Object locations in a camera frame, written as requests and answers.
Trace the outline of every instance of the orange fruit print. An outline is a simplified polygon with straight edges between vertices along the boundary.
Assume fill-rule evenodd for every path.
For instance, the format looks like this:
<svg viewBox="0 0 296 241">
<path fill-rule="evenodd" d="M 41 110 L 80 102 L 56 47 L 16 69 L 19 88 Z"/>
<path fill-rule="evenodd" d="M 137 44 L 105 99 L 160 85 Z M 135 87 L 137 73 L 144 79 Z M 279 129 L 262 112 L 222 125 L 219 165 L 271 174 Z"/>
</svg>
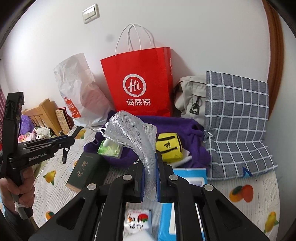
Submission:
<svg viewBox="0 0 296 241">
<path fill-rule="evenodd" d="M 251 185 L 237 186 L 229 193 L 229 200 L 232 202 L 239 202 L 244 199 L 246 202 L 253 200 L 254 190 Z"/>
</svg>

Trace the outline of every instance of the dark sleeve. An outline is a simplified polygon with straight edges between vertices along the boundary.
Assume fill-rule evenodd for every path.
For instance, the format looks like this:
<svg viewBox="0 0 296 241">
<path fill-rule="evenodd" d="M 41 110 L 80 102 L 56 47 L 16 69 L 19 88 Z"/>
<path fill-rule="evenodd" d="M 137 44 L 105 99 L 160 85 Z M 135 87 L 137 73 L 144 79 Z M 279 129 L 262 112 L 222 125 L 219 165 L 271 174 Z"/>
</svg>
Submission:
<svg viewBox="0 0 296 241">
<path fill-rule="evenodd" d="M 23 241 L 27 241 L 35 232 L 34 226 L 29 219 L 22 220 L 18 214 L 12 213 L 5 207 L 5 218 Z"/>
</svg>

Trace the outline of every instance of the wall switch plate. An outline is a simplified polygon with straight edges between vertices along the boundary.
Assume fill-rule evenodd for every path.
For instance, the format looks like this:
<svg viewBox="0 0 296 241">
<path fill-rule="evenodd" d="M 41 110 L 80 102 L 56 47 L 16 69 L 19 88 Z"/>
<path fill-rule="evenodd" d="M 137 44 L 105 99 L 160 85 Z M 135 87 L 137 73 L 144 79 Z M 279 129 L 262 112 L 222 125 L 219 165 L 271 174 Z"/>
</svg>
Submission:
<svg viewBox="0 0 296 241">
<path fill-rule="evenodd" d="M 94 4 L 82 11 L 82 18 L 85 24 L 91 22 L 92 20 L 97 19 L 98 17 L 100 17 L 100 15 L 99 15 L 99 7 L 97 4 Z"/>
</svg>

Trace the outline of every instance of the silver screw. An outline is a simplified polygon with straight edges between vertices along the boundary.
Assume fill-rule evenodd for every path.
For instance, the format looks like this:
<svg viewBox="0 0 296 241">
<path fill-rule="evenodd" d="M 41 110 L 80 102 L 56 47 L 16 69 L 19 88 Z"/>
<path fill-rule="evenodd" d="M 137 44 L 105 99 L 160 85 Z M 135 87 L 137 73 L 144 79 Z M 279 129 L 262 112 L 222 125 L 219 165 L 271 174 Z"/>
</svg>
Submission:
<svg viewBox="0 0 296 241">
<path fill-rule="evenodd" d="M 94 184 L 94 183 L 88 184 L 87 189 L 90 190 L 90 191 L 95 190 L 96 189 L 96 184 Z"/>
<path fill-rule="evenodd" d="M 172 180 L 172 181 L 176 181 L 176 180 L 178 180 L 178 178 L 179 177 L 177 175 L 174 175 L 174 174 L 169 176 L 169 179 Z"/>
<path fill-rule="evenodd" d="M 122 177 L 122 179 L 125 180 L 125 181 L 129 181 L 129 180 L 132 179 L 132 176 L 129 175 L 129 174 L 126 174 L 126 175 L 124 175 L 124 176 Z"/>
<path fill-rule="evenodd" d="M 205 185 L 205 190 L 207 190 L 207 191 L 213 191 L 214 190 L 214 187 L 211 184 L 206 184 Z"/>
</svg>

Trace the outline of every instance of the dark green book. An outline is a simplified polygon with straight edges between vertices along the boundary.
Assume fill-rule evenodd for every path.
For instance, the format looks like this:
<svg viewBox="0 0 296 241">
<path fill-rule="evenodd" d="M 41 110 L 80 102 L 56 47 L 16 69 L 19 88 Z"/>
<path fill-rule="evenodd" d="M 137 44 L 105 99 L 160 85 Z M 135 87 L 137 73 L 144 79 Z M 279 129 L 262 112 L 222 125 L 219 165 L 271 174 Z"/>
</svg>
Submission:
<svg viewBox="0 0 296 241">
<path fill-rule="evenodd" d="M 103 156 L 83 152 L 78 159 L 66 186 L 75 192 L 80 192 L 90 183 L 101 186 L 109 171 L 109 163 Z"/>
</svg>

